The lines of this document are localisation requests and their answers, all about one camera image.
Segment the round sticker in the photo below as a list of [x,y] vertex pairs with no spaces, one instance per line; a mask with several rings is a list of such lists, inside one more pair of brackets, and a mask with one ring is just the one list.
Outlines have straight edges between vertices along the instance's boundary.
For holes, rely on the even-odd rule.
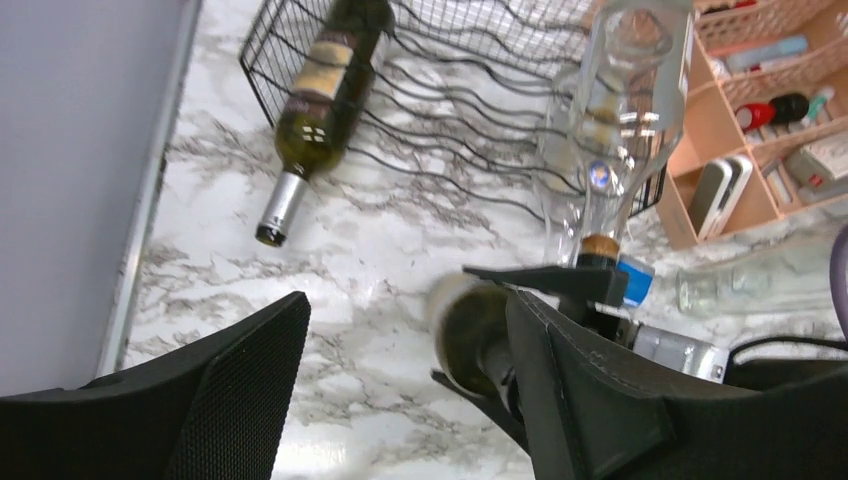
[[589,179],[592,181],[592,185],[598,188],[606,187],[610,180],[609,167],[604,162],[595,160],[589,165]]

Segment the gray wall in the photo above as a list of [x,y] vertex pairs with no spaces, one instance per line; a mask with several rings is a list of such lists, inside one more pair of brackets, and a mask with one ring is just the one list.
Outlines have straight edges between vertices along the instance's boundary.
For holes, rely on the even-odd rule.
[[95,376],[184,3],[0,1],[0,396]]

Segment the black cable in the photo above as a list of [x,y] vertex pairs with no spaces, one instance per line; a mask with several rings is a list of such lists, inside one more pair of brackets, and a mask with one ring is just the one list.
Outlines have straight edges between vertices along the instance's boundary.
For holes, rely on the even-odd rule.
[[741,345],[737,345],[730,350],[730,356],[728,357],[728,365],[734,365],[736,362],[734,361],[736,356],[745,350],[749,350],[754,347],[758,347],[760,345],[766,345],[769,343],[799,343],[804,345],[813,345],[817,347],[825,347],[825,348],[833,348],[835,350],[841,350],[843,352],[848,352],[848,342],[845,340],[827,340],[824,338],[809,338],[809,337],[800,337],[797,335],[778,335],[774,337],[765,337],[758,338],[756,340],[751,340],[749,342],[745,342]]

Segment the bottle neck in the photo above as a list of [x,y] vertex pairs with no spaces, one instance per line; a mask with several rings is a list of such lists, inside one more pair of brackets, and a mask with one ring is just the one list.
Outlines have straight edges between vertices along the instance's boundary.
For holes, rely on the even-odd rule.
[[308,189],[309,183],[303,177],[282,172],[259,221],[256,239],[272,247],[282,246],[289,236],[297,209]]

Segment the blue label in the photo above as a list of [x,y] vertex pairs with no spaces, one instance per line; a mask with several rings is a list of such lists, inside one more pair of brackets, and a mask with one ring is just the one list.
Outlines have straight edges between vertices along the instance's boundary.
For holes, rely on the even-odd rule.
[[630,276],[627,290],[624,292],[624,304],[629,307],[638,307],[645,301],[651,290],[651,284],[654,282],[653,267],[635,258],[621,255],[618,260],[618,269],[627,272]]
[[589,181],[592,182],[592,185],[598,188],[605,188],[609,185],[611,176],[612,174],[606,163],[595,160],[589,165]]

